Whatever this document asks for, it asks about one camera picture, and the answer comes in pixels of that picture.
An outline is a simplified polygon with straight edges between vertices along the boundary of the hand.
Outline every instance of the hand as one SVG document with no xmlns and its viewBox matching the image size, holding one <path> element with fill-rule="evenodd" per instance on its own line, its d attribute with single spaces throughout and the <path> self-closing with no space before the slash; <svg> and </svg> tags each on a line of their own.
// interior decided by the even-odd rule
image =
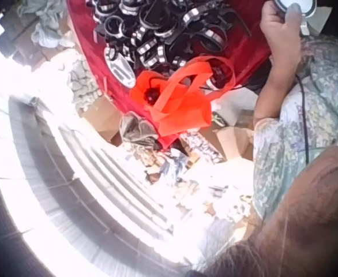
<svg viewBox="0 0 338 277">
<path fill-rule="evenodd" d="M 273 65 L 278 68 L 289 67 L 296 70 L 301 61 L 300 25 L 301 8 L 292 4 L 283 21 L 273 1 L 268 1 L 262 8 L 260 27 L 272 52 Z"/>
</svg>

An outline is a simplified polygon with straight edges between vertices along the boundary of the black cord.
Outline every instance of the black cord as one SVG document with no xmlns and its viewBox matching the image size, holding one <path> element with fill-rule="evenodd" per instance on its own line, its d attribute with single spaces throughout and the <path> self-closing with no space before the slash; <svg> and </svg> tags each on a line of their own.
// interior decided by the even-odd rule
<svg viewBox="0 0 338 277">
<path fill-rule="evenodd" d="M 302 94 L 302 122 L 303 122 L 303 134 L 305 137 L 305 162 L 306 165 L 309 164 L 309 135 L 307 134 L 307 123 L 306 123 L 306 107 L 305 107 L 305 101 L 306 101 L 306 96 L 305 96 L 305 90 L 303 89 L 303 85 L 301 82 L 301 79 L 299 76 L 296 75 L 297 82 L 300 85 L 301 88 L 301 94 Z"/>
</svg>

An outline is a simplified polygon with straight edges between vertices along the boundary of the white device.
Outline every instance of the white device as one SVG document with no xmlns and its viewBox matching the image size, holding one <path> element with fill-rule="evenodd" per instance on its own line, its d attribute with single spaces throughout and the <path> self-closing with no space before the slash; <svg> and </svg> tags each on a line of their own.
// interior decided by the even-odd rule
<svg viewBox="0 0 338 277">
<path fill-rule="evenodd" d="M 300 5 L 303 16 L 301 23 L 301 33 L 304 36 L 310 35 L 306 19 L 313 16 L 317 10 L 317 0 L 274 0 L 274 3 L 283 13 L 286 13 L 287 8 L 293 3 Z"/>
</svg>

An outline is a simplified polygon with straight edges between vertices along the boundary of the red cloth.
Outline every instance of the red cloth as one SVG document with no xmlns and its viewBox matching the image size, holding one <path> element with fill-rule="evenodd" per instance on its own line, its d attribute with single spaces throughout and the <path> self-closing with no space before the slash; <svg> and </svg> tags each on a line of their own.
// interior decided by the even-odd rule
<svg viewBox="0 0 338 277">
<path fill-rule="evenodd" d="M 269 55 L 269 48 L 259 28 L 264 2 L 265 0 L 229 1 L 252 32 L 252 37 L 247 38 L 239 24 L 235 24 L 228 34 L 226 56 L 233 60 L 238 84 L 244 83 Z M 103 56 L 104 43 L 96 44 L 93 41 L 93 29 L 96 24 L 92 19 L 91 9 L 85 5 L 85 0 L 68 0 L 67 4 L 81 48 L 100 89 L 113 98 L 114 104 L 121 112 L 134 111 L 152 122 L 150 114 L 143 110 L 143 106 L 129 97 L 129 89 L 119 83 L 109 71 Z M 178 135 L 170 135 L 159 138 L 159 141 L 163 148 L 167 148 L 177 138 Z"/>
</svg>

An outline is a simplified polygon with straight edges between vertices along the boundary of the floral shirt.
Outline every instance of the floral shirt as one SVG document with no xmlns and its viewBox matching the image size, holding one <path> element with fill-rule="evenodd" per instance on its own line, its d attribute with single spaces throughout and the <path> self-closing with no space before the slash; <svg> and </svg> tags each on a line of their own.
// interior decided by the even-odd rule
<svg viewBox="0 0 338 277">
<path fill-rule="evenodd" d="M 310 162 L 326 147 L 338 145 L 338 39 L 320 36 L 302 42 Z M 253 205 L 267 218 L 305 168 L 302 91 L 297 83 L 285 98 L 279 119 L 258 122 L 254 132 Z"/>
</svg>

